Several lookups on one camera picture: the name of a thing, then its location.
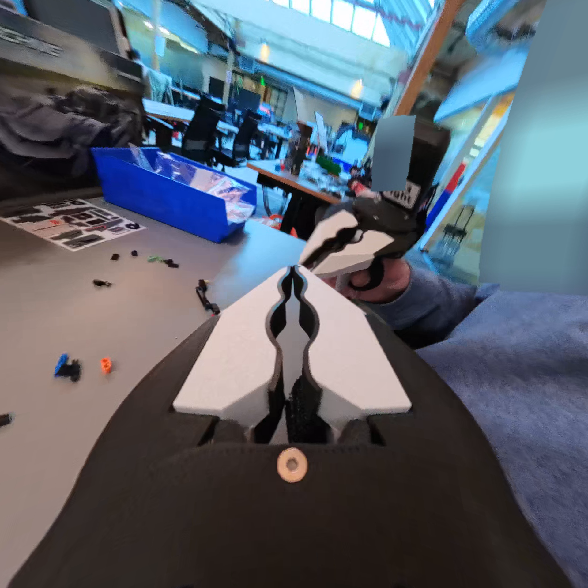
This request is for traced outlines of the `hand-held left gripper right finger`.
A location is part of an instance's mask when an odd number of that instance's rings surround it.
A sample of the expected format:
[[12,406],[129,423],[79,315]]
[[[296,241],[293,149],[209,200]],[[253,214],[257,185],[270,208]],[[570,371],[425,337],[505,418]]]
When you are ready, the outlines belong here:
[[328,442],[351,421],[409,412],[412,403],[362,309],[301,266],[295,291],[309,337],[295,383],[295,441]]

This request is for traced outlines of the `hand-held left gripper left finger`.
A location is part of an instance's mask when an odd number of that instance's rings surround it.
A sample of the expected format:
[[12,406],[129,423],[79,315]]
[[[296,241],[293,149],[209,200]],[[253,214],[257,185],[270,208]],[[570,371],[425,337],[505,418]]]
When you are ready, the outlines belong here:
[[254,443],[270,443],[282,419],[282,352],[271,319],[285,321],[294,266],[278,270],[217,317],[175,412],[237,423]]

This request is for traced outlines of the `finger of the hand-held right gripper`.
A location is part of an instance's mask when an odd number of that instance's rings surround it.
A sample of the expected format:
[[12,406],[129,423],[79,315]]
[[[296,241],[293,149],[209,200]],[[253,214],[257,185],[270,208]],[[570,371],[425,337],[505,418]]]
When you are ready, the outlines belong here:
[[331,278],[367,269],[376,255],[395,240],[384,232],[365,231],[359,241],[346,244],[340,251],[326,254],[313,266],[312,273],[319,278]]
[[359,241],[363,232],[354,214],[345,210],[322,220],[306,242],[300,254],[299,266],[313,267],[326,254],[340,251],[348,243]]

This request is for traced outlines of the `person's right forearm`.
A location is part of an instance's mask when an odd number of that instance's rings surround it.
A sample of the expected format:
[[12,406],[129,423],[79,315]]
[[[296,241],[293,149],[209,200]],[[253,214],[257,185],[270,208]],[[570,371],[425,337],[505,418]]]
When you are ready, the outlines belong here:
[[408,264],[408,285],[393,301],[376,305],[395,331],[443,339],[498,291],[497,284],[467,285]]

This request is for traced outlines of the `person's right hand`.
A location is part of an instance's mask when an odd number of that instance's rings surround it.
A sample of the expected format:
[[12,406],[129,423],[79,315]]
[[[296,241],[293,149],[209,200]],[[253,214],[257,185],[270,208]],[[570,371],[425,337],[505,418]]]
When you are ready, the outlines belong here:
[[375,288],[367,289],[371,282],[369,269],[351,274],[343,296],[350,300],[385,305],[399,298],[410,284],[410,265],[404,259],[381,259],[382,280]]

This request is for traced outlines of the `wooden table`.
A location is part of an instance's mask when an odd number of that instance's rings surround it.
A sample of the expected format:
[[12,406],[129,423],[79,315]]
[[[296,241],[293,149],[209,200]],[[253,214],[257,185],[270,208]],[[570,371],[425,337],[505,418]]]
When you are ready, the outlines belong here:
[[246,166],[257,173],[256,183],[261,187],[283,191],[280,230],[301,240],[310,237],[322,210],[349,200],[346,193],[325,192],[317,184],[283,171],[276,160],[250,160]]

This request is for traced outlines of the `black office chair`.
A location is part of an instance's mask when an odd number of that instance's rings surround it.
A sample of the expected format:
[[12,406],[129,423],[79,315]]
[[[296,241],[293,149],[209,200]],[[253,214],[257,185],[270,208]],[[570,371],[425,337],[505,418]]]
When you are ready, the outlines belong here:
[[220,148],[215,154],[215,162],[221,167],[222,172],[226,168],[239,168],[246,166],[251,158],[250,149],[254,135],[258,132],[261,115],[247,111],[239,130],[233,140],[232,148]]
[[217,124],[224,118],[224,105],[202,96],[182,138],[181,155],[212,166],[216,153]]

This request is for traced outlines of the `clear plastic bags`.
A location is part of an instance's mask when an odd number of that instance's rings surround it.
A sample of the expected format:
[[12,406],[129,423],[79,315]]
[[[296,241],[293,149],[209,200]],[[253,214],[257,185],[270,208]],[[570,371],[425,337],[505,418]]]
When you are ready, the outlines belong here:
[[159,150],[156,150],[155,163],[150,164],[142,149],[130,145],[130,150],[134,162],[142,169],[223,200],[229,224],[245,222],[253,217],[255,205],[245,198],[250,189],[239,180],[214,169],[180,161],[173,154]]

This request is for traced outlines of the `wooden beam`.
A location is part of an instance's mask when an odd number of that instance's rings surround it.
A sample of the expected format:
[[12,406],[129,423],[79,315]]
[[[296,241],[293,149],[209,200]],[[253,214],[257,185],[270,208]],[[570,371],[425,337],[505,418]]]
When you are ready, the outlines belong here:
[[422,86],[435,64],[445,37],[464,3],[464,1],[444,1],[417,53],[403,93],[394,108],[394,116],[411,113]]

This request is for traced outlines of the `blue storage bin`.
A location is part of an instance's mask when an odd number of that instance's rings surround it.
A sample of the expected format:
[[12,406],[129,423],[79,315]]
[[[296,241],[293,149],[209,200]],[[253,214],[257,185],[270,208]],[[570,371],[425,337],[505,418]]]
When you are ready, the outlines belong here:
[[[140,149],[144,151],[148,162],[154,164],[156,150],[159,149]],[[130,147],[92,148],[91,153],[104,199],[110,204],[213,243],[223,242],[245,226],[246,221],[228,223],[223,200],[139,167],[134,162]],[[170,154],[180,161],[214,169],[177,154]],[[257,188],[244,180],[236,180],[250,189],[245,198],[255,205],[255,213]]]

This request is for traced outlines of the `white long desk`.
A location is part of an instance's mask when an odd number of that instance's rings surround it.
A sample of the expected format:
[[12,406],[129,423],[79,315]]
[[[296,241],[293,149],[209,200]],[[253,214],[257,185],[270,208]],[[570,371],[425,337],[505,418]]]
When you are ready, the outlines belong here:
[[[154,116],[159,119],[168,119],[176,122],[183,122],[188,124],[194,118],[194,111],[183,107],[176,107],[168,104],[163,104],[150,99],[142,99],[143,109],[147,115]],[[291,132],[269,123],[258,122],[257,129],[263,134],[276,136],[283,140],[291,138]]]

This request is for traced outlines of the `sticker sheet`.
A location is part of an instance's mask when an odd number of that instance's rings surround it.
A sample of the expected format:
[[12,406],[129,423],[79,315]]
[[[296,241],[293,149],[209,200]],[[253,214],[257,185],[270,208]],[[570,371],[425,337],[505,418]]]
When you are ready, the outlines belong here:
[[1,222],[71,252],[145,230],[143,224],[83,199],[3,209]]

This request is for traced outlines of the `dark cloth pile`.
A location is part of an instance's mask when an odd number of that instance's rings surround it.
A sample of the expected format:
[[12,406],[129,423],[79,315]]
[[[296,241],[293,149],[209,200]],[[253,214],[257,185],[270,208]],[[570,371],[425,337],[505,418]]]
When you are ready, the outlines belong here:
[[94,148],[142,141],[143,107],[79,86],[66,95],[1,91],[1,183],[73,189],[97,181]]

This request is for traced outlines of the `black monitor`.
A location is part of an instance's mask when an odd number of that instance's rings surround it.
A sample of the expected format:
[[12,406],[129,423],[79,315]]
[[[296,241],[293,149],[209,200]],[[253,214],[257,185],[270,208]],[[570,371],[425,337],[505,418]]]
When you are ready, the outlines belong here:
[[26,14],[124,58],[130,42],[123,15],[114,1],[23,1]]

